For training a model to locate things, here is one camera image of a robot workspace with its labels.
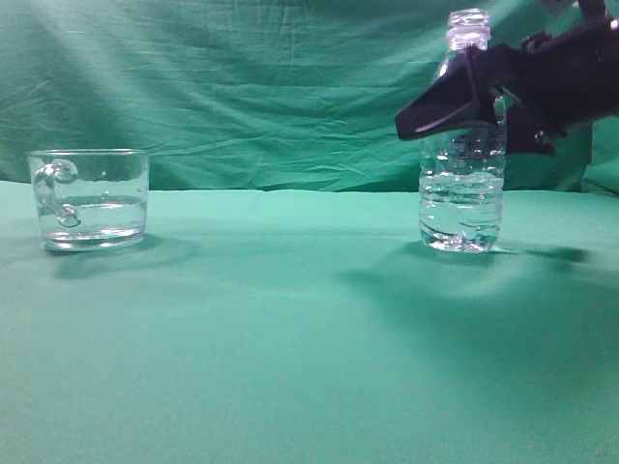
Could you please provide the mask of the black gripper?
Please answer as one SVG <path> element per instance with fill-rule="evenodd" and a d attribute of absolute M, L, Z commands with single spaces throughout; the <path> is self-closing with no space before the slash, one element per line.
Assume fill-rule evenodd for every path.
<path fill-rule="evenodd" d="M 554 155 L 553 139 L 618 115 L 618 18 L 605 1 L 579 1 L 582 24 L 545 31 L 519 49 L 475 45 L 456 52 L 443 73 L 395 116 L 398 138 L 495 128 L 506 119 L 506 154 Z M 505 92 L 516 103 L 499 106 Z"/>

